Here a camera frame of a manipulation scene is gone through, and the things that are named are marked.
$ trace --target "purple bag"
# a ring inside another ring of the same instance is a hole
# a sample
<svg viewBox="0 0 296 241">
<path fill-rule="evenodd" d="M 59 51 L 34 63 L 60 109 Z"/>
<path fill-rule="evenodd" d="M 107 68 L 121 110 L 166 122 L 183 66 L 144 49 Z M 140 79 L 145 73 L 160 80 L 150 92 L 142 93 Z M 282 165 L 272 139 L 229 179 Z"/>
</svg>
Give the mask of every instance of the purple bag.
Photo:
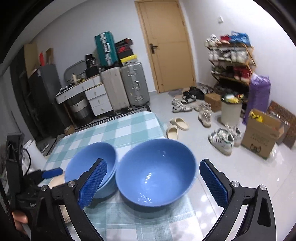
<svg viewBox="0 0 296 241">
<path fill-rule="evenodd" d="M 257 109 L 266 112 L 269 104 L 270 95 L 270 80 L 267 76 L 259 76 L 253 74 L 250 80 L 250 91 L 248 105 L 243 123 L 248 123 L 249 113 L 252 109 Z"/>
</svg>

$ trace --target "gray suitcase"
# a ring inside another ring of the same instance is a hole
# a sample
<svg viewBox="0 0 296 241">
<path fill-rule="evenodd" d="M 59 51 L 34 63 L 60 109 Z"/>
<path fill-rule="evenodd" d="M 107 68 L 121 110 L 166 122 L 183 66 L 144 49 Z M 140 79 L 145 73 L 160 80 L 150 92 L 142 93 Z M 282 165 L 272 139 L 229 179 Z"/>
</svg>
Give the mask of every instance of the gray suitcase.
<svg viewBox="0 0 296 241">
<path fill-rule="evenodd" d="M 122 83 L 120 67 L 108 69 L 102 72 L 101 79 L 104 83 L 104 87 L 113 110 L 118 111 L 122 108 L 130 107 L 126 91 Z"/>
<path fill-rule="evenodd" d="M 128 100 L 133 109 L 150 105 L 150 96 L 142 63 L 132 63 L 121 68 L 121 77 Z"/>
</svg>

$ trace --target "teal suitcase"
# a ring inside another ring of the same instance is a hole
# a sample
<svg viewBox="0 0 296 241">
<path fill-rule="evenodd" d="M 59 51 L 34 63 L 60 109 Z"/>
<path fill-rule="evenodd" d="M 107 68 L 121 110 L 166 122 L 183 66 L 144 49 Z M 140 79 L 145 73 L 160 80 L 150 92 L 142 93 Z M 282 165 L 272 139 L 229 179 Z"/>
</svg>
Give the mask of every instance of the teal suitcase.
<svg viewBox="0 0 296 241">
<path fill-rule="evenodd" d="M 95 36 L 96 48 L 102 67 L 119 64 L 114 38 L 111 32 L 104 32 Z"/>
</svg>

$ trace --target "human hand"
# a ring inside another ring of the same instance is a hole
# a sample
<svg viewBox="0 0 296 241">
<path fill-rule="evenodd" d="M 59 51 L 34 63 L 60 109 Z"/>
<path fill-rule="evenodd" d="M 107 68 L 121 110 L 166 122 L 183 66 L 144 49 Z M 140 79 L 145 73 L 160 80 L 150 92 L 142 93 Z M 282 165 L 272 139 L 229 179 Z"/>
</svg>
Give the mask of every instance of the human hand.
<svg viewBox="0 0 296 241">
<path fill-rule="evenodd" d="M 15 210 L 12 212 L 13 219 L 15 221 L 15 227 L 18 231 L 21 231 L 22 233 L 26 234 L 26 231 L 24 230 L 22 223 L 28 223 L 28 217 L 21 211 Z"/>
</svg>

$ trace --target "blue textured pad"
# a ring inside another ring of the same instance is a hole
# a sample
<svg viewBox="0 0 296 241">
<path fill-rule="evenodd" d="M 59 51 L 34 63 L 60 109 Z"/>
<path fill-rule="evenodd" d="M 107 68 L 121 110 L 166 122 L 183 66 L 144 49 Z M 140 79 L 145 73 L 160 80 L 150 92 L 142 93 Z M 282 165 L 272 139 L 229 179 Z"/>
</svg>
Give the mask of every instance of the blue textured pad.
<svg viewBox="0 0 296 241">
<path fill-rule="evenodd" d="M 42 177 L 44 179 L 49 179 L 49 178 L 56 177 L 56 176 L 59 176 L 62 174 L 63 174 L 63 169 L 59 167 L 59 168 L 51 169 L 51 170 L 44 172 L 42 174 Z"/>
<path fill-rule="evenodd" d="M 107 173 L 107 163 L 102 160 L 80 189 L 78 204 L 81 209 L 91 204 L 103 178 Z"/>
<path fill-rule="evenodd" d="M 226 208 L 228 206 L 227 191 L 205 161 L 200 163 L 200 174 L 209 188 L 212 196 L 214 197 L 217 205 Z"/>
</svg>

